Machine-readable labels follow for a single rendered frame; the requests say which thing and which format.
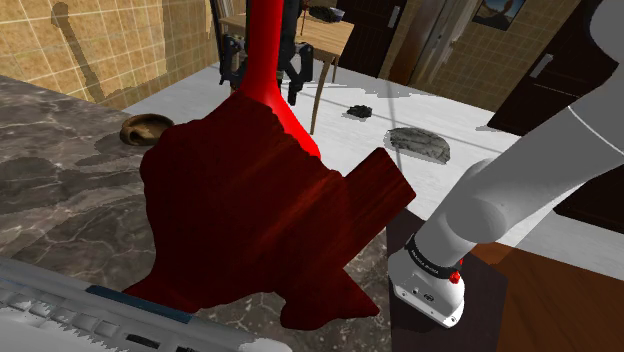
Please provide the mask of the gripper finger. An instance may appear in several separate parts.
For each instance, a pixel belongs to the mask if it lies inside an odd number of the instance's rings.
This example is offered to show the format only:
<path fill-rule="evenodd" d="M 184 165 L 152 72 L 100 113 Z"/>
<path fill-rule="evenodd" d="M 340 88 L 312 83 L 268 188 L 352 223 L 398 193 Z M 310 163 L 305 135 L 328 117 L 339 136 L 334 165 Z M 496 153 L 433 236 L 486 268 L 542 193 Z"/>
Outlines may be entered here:
<path fill-rule="evenodd" d="M 224 34 L 221 40 L 222 55 L 220 60 L 220 82 L 222 85 L 225 81 L 228 81 L 230 88 L 236 90 L 244 75 L 244 68 L 234 67 L 234 60 L 240 52 L 245 50 L 245 41 L 243 39 L 237 39 L 229 34 Z"/>
<path fill-rule="evenodd" d="M 291 63 L 292 58 L 300 57 L 300 69 L 296 70 Z M 281 48 L 281 70 L 290 79 L 288 86 L 288 103 L 291 106 L 296 104 L 299 91 L 302 90 L 305 82 L 310 82 L 313 78 L 314 48 L 306 42 L 287 44 Z"/>

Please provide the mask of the wooden table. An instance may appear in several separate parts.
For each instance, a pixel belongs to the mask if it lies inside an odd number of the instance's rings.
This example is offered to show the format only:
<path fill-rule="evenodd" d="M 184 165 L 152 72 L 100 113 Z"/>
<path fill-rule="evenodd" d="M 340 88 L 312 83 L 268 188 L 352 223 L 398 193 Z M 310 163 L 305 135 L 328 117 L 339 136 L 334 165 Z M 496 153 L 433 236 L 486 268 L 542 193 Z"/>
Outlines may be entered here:
<path fill-rule="evenodd" d="M 231 36 L 243 35 L 246 29 L 246 14 L 232 15 L 219 20 L 224 28 L 224 34 Z M 310 20 L 309 16 L 302 16 L 297 21 L 297 34 L 294 43 L 306 42 L 314 48 L 314 60 L 323 62 L 314 96 L 314 105 L 309 133 L 314 134 L 320 98 L 331 65 L 336 66 L 345 45 L 352 33 L 354 25 L 347 22 L 325 23 L 320 20 Z M 244 61 L 238 66 L 246 70 Z"/>

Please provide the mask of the dark door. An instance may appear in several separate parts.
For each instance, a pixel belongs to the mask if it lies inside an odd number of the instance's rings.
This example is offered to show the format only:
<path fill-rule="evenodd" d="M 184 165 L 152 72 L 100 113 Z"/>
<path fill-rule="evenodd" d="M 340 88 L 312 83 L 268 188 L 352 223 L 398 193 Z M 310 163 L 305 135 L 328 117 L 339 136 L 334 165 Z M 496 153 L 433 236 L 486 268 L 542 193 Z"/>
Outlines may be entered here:
<path fill-rule="evenodd" d="M 407 0 L 337 0 L 343 21 L 354 25 L 339 66 L 377 77 Z"/>
<path fill-rule="evenodd" d="M 606 81 L 615 60 L 590 39 L 603 0 L 581 0 L 487 125 L 523 136 Z M 586 182 L 554 212 L 624 234 L 624 166 Z"/>

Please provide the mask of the brown bowl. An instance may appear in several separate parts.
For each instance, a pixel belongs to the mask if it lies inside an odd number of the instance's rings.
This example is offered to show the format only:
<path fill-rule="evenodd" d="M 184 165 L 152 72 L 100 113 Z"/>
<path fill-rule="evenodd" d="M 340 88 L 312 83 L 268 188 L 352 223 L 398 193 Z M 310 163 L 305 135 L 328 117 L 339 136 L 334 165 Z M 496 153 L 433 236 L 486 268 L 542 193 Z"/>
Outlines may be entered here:
<path fill-rule="evenodd" d="M 133 115 L 122 124 L 120 140 L 132 146 L 155 145 L 162 133 L 175 123 L 168 117 L 155 113 Z"/>

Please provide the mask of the red long-necked vase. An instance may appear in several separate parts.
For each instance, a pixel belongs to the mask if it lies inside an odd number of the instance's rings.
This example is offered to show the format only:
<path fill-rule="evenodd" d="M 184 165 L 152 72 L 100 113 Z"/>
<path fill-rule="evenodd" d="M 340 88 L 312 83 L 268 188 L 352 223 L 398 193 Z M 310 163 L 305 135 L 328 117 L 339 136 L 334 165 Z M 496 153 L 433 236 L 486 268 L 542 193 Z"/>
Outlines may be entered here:
<path fill-rule="evenodd" d="M 298 330 L 378 313 L 345 268 L 415 193 L 383 148 L 347 174 L 322 163 L 277 87 L 282 17 L 283 0 L 250 0 L 240 88 L 145 153 L 156 257 L 130 295 L 194 313 L 274 292 Z"/>

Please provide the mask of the wall picture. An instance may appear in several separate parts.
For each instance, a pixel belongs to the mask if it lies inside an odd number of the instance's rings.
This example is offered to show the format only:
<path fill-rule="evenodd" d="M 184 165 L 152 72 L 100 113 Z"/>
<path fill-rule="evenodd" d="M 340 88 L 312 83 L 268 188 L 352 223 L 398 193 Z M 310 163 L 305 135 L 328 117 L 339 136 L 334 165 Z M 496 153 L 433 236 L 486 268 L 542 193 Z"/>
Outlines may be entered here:
<path fill-rule="evenodd" d="M 482 0 L 472 21 L 506 31 L 526 0 Z"/>

